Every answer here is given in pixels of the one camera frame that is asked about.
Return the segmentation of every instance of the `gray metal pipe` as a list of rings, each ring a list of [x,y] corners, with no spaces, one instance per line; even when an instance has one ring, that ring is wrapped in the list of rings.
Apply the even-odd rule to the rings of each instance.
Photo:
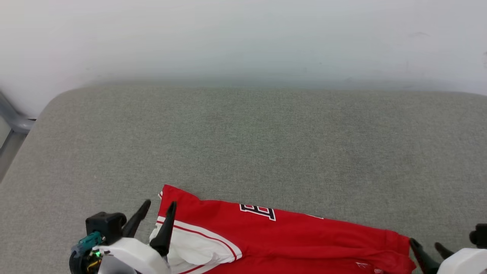
[[[34,121],[20,116],[2,94],[0,94],[0,116],[14,132],[27,134],[34,125]]]

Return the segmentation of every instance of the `red stripe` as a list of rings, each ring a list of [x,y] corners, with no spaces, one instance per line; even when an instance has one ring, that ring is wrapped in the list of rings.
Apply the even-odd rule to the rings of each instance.
[[[204,265],[204,264],[199,265],[199,266],[197,266],[197,267],[195,267],[195,268],[193,268],[193,269],[190,269],[190,270],[188,270],[188,271],[181,272],[181,273],[179,273],[179,274],[186,274],[186,273],[190,273],[190,272],[192,272],[192,271],[194,271],[194,270],[196,270],[196,269],[198,269],[198,268],[202,268],[203,266],[205,266],[205,265]]]
[[[164,222],[159,221],[159,220],[157,220],[157,221],[156,221],[156,223],[164,224]],[[232,255],[233,255],[233,257],[235,258],[235,259],[234,259],[234,261],[236,261],[236,260],[237,260],[237,255],[235,254],[235,252],[233,252],[233,249],[232,249],[232,248],[231,248],[231,247],[230,247],[230,246],[229,246],[227,243],[225,243],[224,241],[222,241],[222,240],[220,240],[220,239],[215,239],[215,238],[209,237],[209,236],[207,236],[207,235],[205,235],[205,234],[203,234],[203,233],[201,233],[201,232],[194,231],[194,230],[187,229],[187,228],[183,228],[183,227],[180,227],[180,226],[177,226],[177,225],[174,225],[174,227],[175,227],[175,228],[179,228],[179,229],[181,229],[181,230],[185,230],[185,231],[193,232],[193,233],[199,234],[199,235],[201,235],[201,236],[203,236],[203,237],[206,237],[206,238],[208,238],[208,239],[217,240],[217,241],[219,241],[219,242],[223,243],[224,245],[226,245],[226,246],[228,247],[228,249],[230,249],[230,251],[232,251]]]

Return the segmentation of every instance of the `red garment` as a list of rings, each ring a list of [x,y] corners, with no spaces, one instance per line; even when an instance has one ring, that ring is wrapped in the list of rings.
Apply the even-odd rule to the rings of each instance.
[[[409,258],[409,238],[393,231],[277,209],[202,201],[169,185],[163,187],[161,196],[159,224],[170,203],[177,202],[174,231],[178,233],[171,246],[175,244],[177,249],[185,241],[184,235],[192,235],[221,247],[213,254],[208,247],[210,251],[204,252],[210,253],[203,255],[218,265],[181,273],[377,274],[383,270],[410,274],[415,269]]]

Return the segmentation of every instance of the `logo on garment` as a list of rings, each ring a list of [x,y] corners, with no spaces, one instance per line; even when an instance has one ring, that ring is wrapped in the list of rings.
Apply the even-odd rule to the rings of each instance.
[[[266,208],[262,206],[240,205],[240,210],[244,212],[250,212],[262,216],[268,217],[270,220],[275,221],[276,215],[272,208]]]

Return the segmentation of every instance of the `gray floor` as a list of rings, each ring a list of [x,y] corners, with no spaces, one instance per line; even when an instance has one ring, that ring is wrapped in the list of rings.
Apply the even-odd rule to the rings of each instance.
[[[10,132],[0,149],[0,182],[3,180],[12,160],[25,140],[26,134]]]

